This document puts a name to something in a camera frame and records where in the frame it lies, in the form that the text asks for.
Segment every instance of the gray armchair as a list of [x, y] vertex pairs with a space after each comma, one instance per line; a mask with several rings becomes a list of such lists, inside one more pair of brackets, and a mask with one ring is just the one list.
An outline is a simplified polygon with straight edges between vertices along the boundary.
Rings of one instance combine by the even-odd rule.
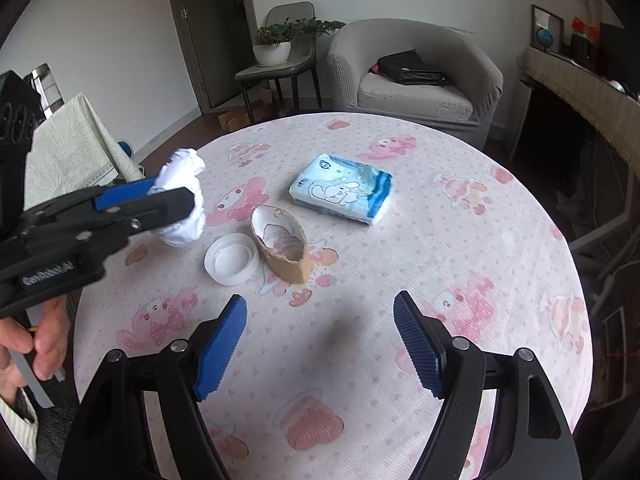
[[[369, 68], [414, 48], [452, 82], [403, 86]], [[467, 38], [430, 23], [380, 18], [349, 23], [327, 56], [336, 110], [378, 114], [430, 126], [482, 149], [502, 94], [502, 73]]]

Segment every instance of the human hand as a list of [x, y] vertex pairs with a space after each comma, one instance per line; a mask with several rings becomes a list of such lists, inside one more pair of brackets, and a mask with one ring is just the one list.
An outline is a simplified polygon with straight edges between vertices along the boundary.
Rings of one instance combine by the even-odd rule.
[[26, 386], [26, 382], [7, 349], [22, 354], [35, 349], [33, 372], [42, 381], [52, 378], [66, 357], [67, 335], [71, 327], [66, 314], [66, 299], [61, 296], [45, 301], [42, 308], [43, 317], [35, 337], [15, 319], [0, 319], [0, 398], [10, 406], [15, 402], [17, 389]]

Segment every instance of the pink tablecloth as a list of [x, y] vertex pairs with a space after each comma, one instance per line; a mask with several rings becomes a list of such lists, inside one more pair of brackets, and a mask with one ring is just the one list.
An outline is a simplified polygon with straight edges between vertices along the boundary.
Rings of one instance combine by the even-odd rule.
[[[393, 174], [394, 203], [378, 225], [292, 204], [290, 184], [322, 152]], [[561, 233], [506, 170], [430, 128], [357, 114], [273, 121], [200, 155], [209, 216], [199, 242], [175, 249], [140, 235], [82, 294], [81, 396], [109, 349], [156, 352], [238, 293], [246, 331], [220, 389], [200, 405], [230, 476], [408, 478], [441, 403], [420, 387], [392, 319], [405, 288], [425, 314], [486, 351], [533, 349], [574, 427], [592, 361], [580, 282]], [[233, 288], [205, 273], [209, 245], [247, 232], [260, 203], [287, 209], [304, 227], [316, 263], [306, 285], [290, 286], [264, 264]], [[161, 471], [178, 478], [157, 397], [146, 398]], [[463, 478], [479, 472], [493, 398], [486, 392]]]

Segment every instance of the chair leg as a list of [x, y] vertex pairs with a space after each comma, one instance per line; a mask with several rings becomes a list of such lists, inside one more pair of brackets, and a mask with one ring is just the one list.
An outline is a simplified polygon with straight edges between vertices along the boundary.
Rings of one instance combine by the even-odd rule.
[[291, 92], [293, 94], [293, 112], [295, 114], [299, 114], [300, 102], [298, 101], [298, 76], [297, 75], [291, 78]]
[[254, 111], [251, 110], [251, 101], [249, 101], [249, 94], [246, 91], [243, 83], [240, 83], [240, 90], [242, 91], [242, 97], [244, 98], [244, 106], [246, 107], [246, 113], [249, 115], [249, 122], [255, 124]]
[[282, 98], [282, 86], [280, 86], [280, 80], [275, 79], [276, 90], [278, 91], [278, 101], [280, 102], [280, 108], [284, 108], [284, 99]]
[[318, 82], [318, 72], [316, 67], [311, 69], [311, 75], [314, 78], [314, 88], [316, 89], [316, 99], [318, 100], [318, 109], [322, 110], [322, 96], [320, 95], [320, 83]]

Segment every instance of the blue tissue package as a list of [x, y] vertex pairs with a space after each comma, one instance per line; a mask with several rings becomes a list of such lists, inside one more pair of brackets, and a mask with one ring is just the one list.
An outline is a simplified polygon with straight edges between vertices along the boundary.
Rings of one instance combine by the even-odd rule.
[[297, 205], [373, 225], [388, 210], [393, 187], [386, 171], [323, 153], [289, 193]]

